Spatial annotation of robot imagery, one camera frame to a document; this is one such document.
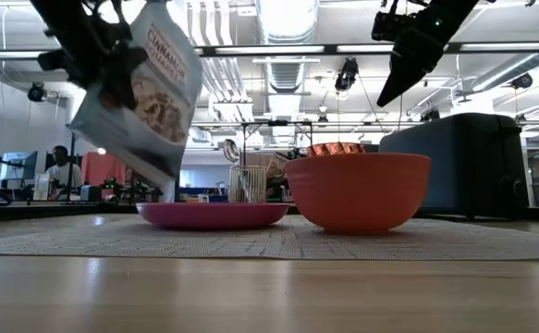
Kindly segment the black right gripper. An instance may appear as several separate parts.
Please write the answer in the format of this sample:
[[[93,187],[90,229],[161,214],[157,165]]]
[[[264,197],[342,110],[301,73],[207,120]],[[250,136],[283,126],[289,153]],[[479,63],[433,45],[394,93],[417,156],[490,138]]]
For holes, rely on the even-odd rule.
[[[391,39],[394,46],[390,73],[376,102],[380,107],[400,97],[434,70],[447,44],[447,28],[444,25],[424,28],[401,25],[392,30]]]

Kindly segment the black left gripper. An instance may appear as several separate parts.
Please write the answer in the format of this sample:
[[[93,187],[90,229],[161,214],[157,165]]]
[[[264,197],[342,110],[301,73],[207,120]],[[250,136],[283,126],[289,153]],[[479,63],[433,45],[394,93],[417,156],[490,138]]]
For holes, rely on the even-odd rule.
[[[114,107],[137,107],[131,76],[148,59],[142,47],[123,45],[114,52],[116,44],[131,39],[126,21],[110,23],[102,18],[77,18],[66,34],[65,52],[68,57],[68,79],[86,88],[99,76],[103,62],[104,99]]]

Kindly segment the blue cinnamon cereal box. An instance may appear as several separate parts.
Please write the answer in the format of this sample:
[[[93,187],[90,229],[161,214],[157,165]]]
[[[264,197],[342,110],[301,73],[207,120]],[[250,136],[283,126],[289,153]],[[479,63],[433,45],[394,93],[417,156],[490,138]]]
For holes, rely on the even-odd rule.
[[[101,86],[87,89],[70,128],[104,148],[163,193],[166,203],[178,197],[180,167],[202,90],[202,61],[189,38],[172,19],[166,0],[146,0],[130,24],[131,46],[148,59],[131,76],[137,107],[107,107]]]

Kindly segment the orange faceted cup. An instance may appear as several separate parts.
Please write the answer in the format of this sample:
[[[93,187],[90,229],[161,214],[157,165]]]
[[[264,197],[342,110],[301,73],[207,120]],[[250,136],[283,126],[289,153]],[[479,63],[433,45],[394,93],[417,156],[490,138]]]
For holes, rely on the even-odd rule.
[[[334,154],[359,154],[364,153],[362,144],[354,142],[330,142],[317,143],[307,148],[308,156],[334,155]]]

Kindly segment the orange plastic bowl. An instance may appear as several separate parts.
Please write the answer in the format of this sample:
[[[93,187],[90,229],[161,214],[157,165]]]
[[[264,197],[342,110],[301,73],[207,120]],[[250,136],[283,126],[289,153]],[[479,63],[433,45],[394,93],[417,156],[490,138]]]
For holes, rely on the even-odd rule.
[[[326,232],[385,233],[407,221],[427,193],[432,160],[420,154],[305,157],[285,164],[300,213]]]

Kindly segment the pink plastic plate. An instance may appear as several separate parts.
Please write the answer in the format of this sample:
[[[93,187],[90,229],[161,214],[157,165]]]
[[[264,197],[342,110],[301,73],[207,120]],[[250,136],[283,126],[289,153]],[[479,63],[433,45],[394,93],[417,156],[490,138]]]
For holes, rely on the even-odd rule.
[[[137,203],[136,207],[154,226],[187,230],[263,228],[289,209],[287,203]]]

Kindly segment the black overhead rig bar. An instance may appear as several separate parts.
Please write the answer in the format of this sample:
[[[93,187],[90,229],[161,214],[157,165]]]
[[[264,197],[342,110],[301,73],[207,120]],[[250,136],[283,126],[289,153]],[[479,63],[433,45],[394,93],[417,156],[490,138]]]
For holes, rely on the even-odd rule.
[[[393,51],[392,43],[367,44],[287,44],[287,45],[218,45],[195,47],[201,57],[232,56],[382,56]],[[529,54],[539,53],[539,41],[497,43],[449,43],[445,54]]]

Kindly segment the black ceiling spotlight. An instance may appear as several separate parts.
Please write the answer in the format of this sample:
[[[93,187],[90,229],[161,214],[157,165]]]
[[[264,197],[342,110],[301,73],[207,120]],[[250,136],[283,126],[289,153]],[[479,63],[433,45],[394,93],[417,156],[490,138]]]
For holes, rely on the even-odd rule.
[[[44,100],[46,90],[43,82],[33,82],[28,90],[28,99],[35,103],[40,103]]]
[[[533,85],[533,77],[529,73],[525,73],[510,82],[510,86],[514,90],[528,89]]]

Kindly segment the person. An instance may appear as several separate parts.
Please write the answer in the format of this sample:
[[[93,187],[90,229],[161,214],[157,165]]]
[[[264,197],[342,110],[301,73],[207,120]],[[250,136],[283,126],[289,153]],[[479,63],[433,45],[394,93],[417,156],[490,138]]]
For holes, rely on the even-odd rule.
[[[83,185],[83,177],[80,167],[69,161],[65,146],[55,146],[52,154],[55,164],[47,169],[47,173],[53,181],[50,199],[57,200],[57,196],[67,188],[67,185],[71,188],[80,188]]]

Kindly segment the background computer monitor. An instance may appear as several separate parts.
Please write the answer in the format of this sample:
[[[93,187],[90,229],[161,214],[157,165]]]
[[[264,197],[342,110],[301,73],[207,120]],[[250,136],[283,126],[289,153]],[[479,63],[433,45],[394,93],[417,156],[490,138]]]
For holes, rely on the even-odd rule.
[[[2,154],[0,180],[28,180],[35,176],[38,152],[10,152]]]

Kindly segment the grey woven placemat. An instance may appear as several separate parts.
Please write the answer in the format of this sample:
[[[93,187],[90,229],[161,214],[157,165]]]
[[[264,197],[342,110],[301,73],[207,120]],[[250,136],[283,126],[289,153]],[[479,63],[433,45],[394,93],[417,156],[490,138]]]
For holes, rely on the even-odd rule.
[[[344,236],[327,234],[301,216],[233,231],[165,230],[123,218],[4,237],[0,255],[515,261],[539,260],[539,234],[434,219],[412,219],[383,235]]]

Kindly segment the clear glass cup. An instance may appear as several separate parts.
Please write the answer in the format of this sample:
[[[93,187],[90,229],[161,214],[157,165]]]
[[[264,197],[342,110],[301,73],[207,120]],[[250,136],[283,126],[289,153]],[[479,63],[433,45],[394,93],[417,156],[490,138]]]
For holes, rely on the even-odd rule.
[[[232,166],[229,171],[230,203],[262,204],[266,201],[265,166]]]

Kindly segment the silver ceiling air duct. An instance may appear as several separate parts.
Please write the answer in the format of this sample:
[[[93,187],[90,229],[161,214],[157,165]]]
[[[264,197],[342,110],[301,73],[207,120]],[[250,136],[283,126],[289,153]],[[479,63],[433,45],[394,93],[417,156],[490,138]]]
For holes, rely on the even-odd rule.
[[[260,43],[310,44],[319,12],[319,0],[255,0]],[[271,63],[265,66],[270,88],[276,93],[295,93],[304,81],[303,63]]]

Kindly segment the black background stand frame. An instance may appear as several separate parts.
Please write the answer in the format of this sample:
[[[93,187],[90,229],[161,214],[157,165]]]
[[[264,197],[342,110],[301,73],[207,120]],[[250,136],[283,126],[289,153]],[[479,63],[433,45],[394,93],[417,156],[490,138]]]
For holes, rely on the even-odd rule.
[[[287,120],[268,120],[268,121],[253,121],[253,122],[240,122],[239,127],[242,129],[243,133],[243,144],[242,144],[242,157],[241,164],[243,166],[247,165],[247,139],[249,135],[247,134],[248,127],[255,127],[256,129],[261,126],[267,127],[295,127],[300,130],[306,137],[309,138],[310,144],[313,144],[313,124],[311,121],[287,121]]]

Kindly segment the black aluminium table frame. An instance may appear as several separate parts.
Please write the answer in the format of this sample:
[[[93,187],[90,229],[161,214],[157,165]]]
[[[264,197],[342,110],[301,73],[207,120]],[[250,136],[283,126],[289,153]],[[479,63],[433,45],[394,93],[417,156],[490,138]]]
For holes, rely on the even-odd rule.
[[[442,219],[453,222],[485,222],[521,220],[525,222],[539,221],[539,208],[528,207],[510,211],[505,215],[492,216],[491,213],[461,214],[448,209],[421,207],[417,211],[392,208],[328,208],[317,209],[298,208],[290,204],[286,215],[302,215],[313,222],[341,222],[343,219],[356,218],[360,222],[391,222],[398,226],[412,218]],[[57,216],[80,216],[102,214],[139,214],[134,205],[119,205],[110,203],[66,203],[56,202],[52,205],[0,205],[0,221],[22,219],[53,218]]]

